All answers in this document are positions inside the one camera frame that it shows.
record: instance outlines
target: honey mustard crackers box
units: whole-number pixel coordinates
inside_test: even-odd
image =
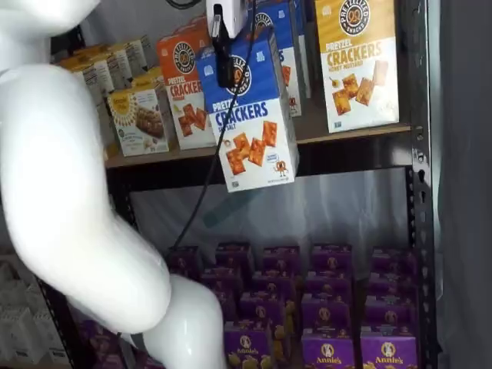
[[[298,166],[294,124],[277,42],[270,27],[255,35],[249,66],[226,125],[220,159],[228,190],[241,191],[293,182]],[[234,78],[241,79],[249,32],[232,45]],[[218,140],[235,88],[220,88],[213,48],[198,57],[205,107]]]
[[[394,0],[316,0],[328,131],[399,119]]]

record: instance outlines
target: black cable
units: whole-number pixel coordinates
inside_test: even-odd
[[[180,2],[175,2],[174,0],[166,0],[170,6],[173,8],[179,9],[179,10],[185,10],[189,8],[193,8],[195,5],[197,5],[201,0],[191,0],[190,2],[185,2],[184,4],[181,4]]]
[[[197,204],[194,206],[194,209],[191,212],[190,218],[188,219],[188,221],[186,222],[186,225],[184,226],[183,230],[179,234],[178,239],[176,240],[175,244],[173,245],[173,248],[179,246],[179,244],[183,240],[183,237],[186,235],[186,232],[190,228],[191,223],[193,223],[193,220],[198,213],[198,209],[200,208],[201,202],[203,201],[203,198],[205,197],[205,193],[208,190],[208,185],[210,184],[210,180],[212,178],[212,175],[214,174],[215,167],[217,166],[218,153],[219,153],[219,150],[221,149],[222,140],[224,138],[224,133],[225,133],[225,128],[228,125],[229,118],[231,117],[232,108],[234,107],[234,104],[236,103],[236,100],[238,99],[239,88],[243,85],[244,77],[246,75],[246,71],[248,70],[249,59],[251,57],[251,52],[253,50],[253,44],[254,44],[254,31],[256,29],[256,24],[255,24],[256,22],[254,21],[255,17],[256,17],[256,0],[253,0],[253,12],[252,12],[252,18],[251,18],[252,19],[252,21],[251,21],[251,37],[249,40],[248,54],[246,55],[246,63],[244,64],[244,67],[243,67],[241,79],[239,80],[239,83],[236,86],[236,91],[234,92],[234,96],[232,97],[232,102],[231,102],[231,105],[229,106],[228,113],[225,115],[224,125],[222,126],[221,135],[218,139],[217,148],[215,149],[215,154],[214,154],[214,157],[212,158],[212,163],[210,165],[210,168],[208,169],[207,177],[205,179],[205,183],[203,185],[203,188],[201,189],[200,196],[198,197]]]

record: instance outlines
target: cracker box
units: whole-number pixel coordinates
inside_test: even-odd
[[[231,51],[238,82],[248,53],[246,33],[238,36]],[[220,150],[230,192],[293,182],[298,166],[294,123],[288,110],[277,43],[269,27],[260,29],[257,36]],[[198,70],[218,139],[235,88],[218,86],[213,48],[203,51]]]
[[[125,78],[125,87],[131,86],[133,78],[144,73],[138,63],[137,55],[132,45],[127,42],[115,44],[109,47],[108,51],[115,54],[120,71]]]
[[[256,27],[274,27],[292,117],[301,116],[306,98],[294,0],[258,2]]]
[[[39,310],[33,319],[52,361],[56,364],[69,364],[67,353],[48,309]]]
[[[407,326],[362,324],[361,351],[367,369],[417,369],[415,336]]]
[[[108,99],[124,156],[170,151],[176,134],[162,85],[113,92]]]
[[[107,98],[114,90],[125,88],[125,77],[120,71],[118,61],[112,52],[101,52],[91,57],[98,85],[103,98]]]
[[[224,267],[240,267],[243,279],[245,281],[251,280],[254,262],[249,243],[221,242],[215,249],[215,262]]]
[[[239,300],[244,290],[241,272],[238,268],[206,268],[201,274],[201,283],[210,289],[233,291],[236,300]]]
[[[203,271],[200,249],[198,246],[179,246],[170,248],[166,257],[169,268],[186,271],[185,277],[198,280]]]
[[[352,271],[352,247],[348,244],[314,244],[311,252],[314,269]]]
[[[137,62],[143,72],[148,71],[157,64],[155,52],[151,47],[147,35],[129,41],[128,44],[132,46]]]
[[[271,330],[266,320],[228,321],[224,348],[234,369],[276,369]]]
[[[344,301],[351,301],[351,276],[345,271],[309,271],[304,281],[304,290],[313,294],[341,296]]]
[[[284,299],[268,291],[244,292],[239,301],[241,315],[267,319],[274,340],[274,356],[279,364],[287,364],[291,356],[291,336],[286,328]]]
[[[354,345],[346,327],[305,328],[302,352],[307,369],[355,369]]]
[[[304,327],[323,327],[334,325],[349,327],[350,305],[341,296],[328,294],[304,294],[301,302],[302,323]]]
[[[162,76],[161,67],[150,68],[147,73],[133,78],[133,81],[131,81],[131,86],[139,87],[156,82],[162,83],[164,85],[164,77]]]
[[[38,329],[28,307],[10,307],[0,316],[2,331],[10,335],[15,358],[22,363],[37,364],[45,355]]]
[[[164,37],[157,45],[181,150],[215,145],[195,57],[209,44],[207,29],[192,25]]]
[[[399,119],[393,0],[316,0],[328,131]]]

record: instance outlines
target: white box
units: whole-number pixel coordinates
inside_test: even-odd
[[[236,40],[232,45],[235,75],[242,73],[248,47],[246,38]],[[206,48],[198,56],[198,71],[207,96],[205,106],[218,140],[235,89],[219,87],[213,48]],[[219,153],[228,190],[293,182],[298,148],[279,51],[271,28],[262,28],[258,32],[245,73]]]
[[[115,91],[108,103],[124,156],[166,152],[175,145],[171,109],[162,84]]]
[[[37,364],[45,355],[38,329],[28,307],[5,309],[0,316],[2,330],[10,335],[10,345],[18,361]]]
[[[34,322],[53,362],[56,364],[69,364],[67,353],[48,309],[39,310],[34,316]]]

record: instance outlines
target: cracker image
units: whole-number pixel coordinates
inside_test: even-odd
[[[361,86],[359,87],[359,91],[357,92],[357,97],[355,98],[355,101],[369,106],[369,101],[371,101],[373,90],[374,83],[367,78],[362,78]]]
[[[183,107],[184,116],[188,118],[190,124],[195,124],[197,121],[197,115],[194,113],[194,108],[192,104],[186,104]]]
[[[289,82],[291,81],[291,67],[282,65],[282,74],[284,75],[285,85],[289,86]]]
[[[344,83],[345,91],[348,94],[348,98],[354,98],[355,96],[357,96],[357,91],[359,91],[359,84],[357,83],[357,79],[355,78],[354,73],[342,79],[342,82]]]
[[[244,132],[234,138],[234,144],[241,152],[241,160],[249,157],[251,146],[249,145],[248,138]]]
[[[194,122],[194,126],[204,131],[206,124],[207,124],[207,112],[205,110],[197,108],[196,121]]]
[[[333,101],[338,115],[343,115],[351,110],[351,103],[348,101],[348,93],[345,89],[334,92]]]
[[[253,138],[251,143],[251,150],[249,151],[249,161],[255,163],[257,166],[263,166],[263,157],[266,144],[262,140]]]
[[[272,121],[263,122],[263,141],[266,145],[275,147],[277,144],[277,123]]]
[[[229,165],[231,166],[232,174],[239,175],[246,171],[244,169],[243,160],[241,158],[241,151],[238,148],[234,150],[230,150],[226,153],[229,161]]]
[[[156,111],[139,106],[137,110],[136,126],[142,132],[152,137],[164,137],[164,125],[162,124],[161,115]]]
[[[377,86],[384,86],[386,83],[388,63],[385,60],[377,60],[374,63],[374,72],[372,74],[372,82]]]
[[[183,132],[183,136],[188,137],[189,135],[193,135],[193,131],[191,130],[191,124],[187,116],[179,117],[179,125],[181,126],[181,131]]]

